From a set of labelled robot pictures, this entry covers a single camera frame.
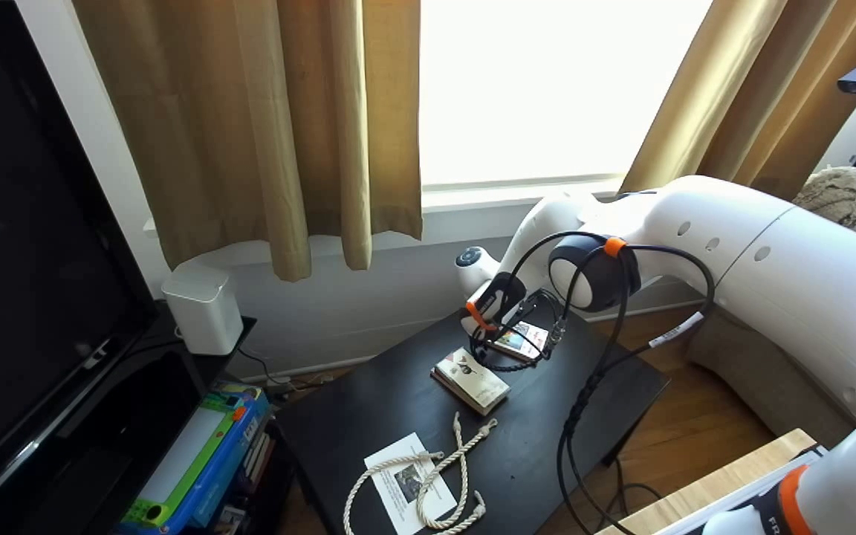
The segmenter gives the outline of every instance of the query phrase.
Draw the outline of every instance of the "box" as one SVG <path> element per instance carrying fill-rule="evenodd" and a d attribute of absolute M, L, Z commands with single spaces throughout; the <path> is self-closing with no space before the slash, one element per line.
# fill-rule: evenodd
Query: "box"
<path fill-rule="evenodd" d="M 226 272 L 211 266 L 180 266 L 168 273 L 159 293 L 190 353 L 230 353 L 244 334 L 244 318 Z"/>

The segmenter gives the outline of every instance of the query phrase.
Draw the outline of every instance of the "tv screen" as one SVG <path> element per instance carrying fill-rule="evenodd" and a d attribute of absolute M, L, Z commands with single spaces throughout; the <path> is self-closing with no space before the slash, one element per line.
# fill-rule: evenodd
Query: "tv screen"
<path fill-rule="evenodd" d="M 0 457 L 149 293 L 11 4 L 0 4 Z"/>

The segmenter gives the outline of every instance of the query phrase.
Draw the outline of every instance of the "table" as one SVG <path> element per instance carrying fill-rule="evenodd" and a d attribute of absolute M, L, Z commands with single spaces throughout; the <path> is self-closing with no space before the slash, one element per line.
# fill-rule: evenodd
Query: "table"
<path fill-rule="evenodd" d="M 639 508 L 636 514 L 623 517 L 620 527 L 630 533 L 660 533 L 675 521 L 694 514 L 697 508 L 715 502 L 719 496 L 783 468 L 794 455 L 810 449 L 815 441 L 804 432 L 789 432 L 774 437 L 771 443 L 725 465 L 722 471 Z"/>
<path fill-rule="evenodd" d="M 562 420 L 593 368 L 602 343 L 578 318 L 571 318 L 550 361 L 499 374 L 510 388 L 508 401 L 494 414 L 499 420 L 495 432 L 468 455 L 468 481 L 488 502 L 488 514 L 473 533 L 534 533 L 562 505 L 551 453 Z M 327 530 L 340 533 L 343 496 L 363 472 L 363 457 L 410 432 L 418 435 L 427 453 L 450 453 L 455 411 L 459 411 L 462 437 L 473 437 L 483 423 L 427 379 L 436 361 L 462 346 L 467 337 L 458 315 L 450 315 L 280 411 L 280 446 L 293 462 Z M 572 437 L 581 472 L 612 462 L 663 383 L 663 374 L 642 361 L 605 374 Z M 355 496 L 354 530 L 392 533 L 372 484 Z"/>

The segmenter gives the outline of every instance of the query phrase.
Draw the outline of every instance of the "window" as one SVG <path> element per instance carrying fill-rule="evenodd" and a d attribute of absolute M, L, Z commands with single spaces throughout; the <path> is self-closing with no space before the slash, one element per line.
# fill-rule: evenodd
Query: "window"
<path fill-rule="evenodd" d="M 425 0 L 425 206 L 615 190 L 709 0 Z"/>

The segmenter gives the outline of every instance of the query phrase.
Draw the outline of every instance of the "television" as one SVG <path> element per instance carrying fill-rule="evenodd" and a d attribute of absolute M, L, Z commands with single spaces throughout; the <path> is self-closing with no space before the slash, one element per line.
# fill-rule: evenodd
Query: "television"
<path fill-rule="evenodd" d="M 0 490 L 155 310 L 25 25 L 0 0 Z"/>

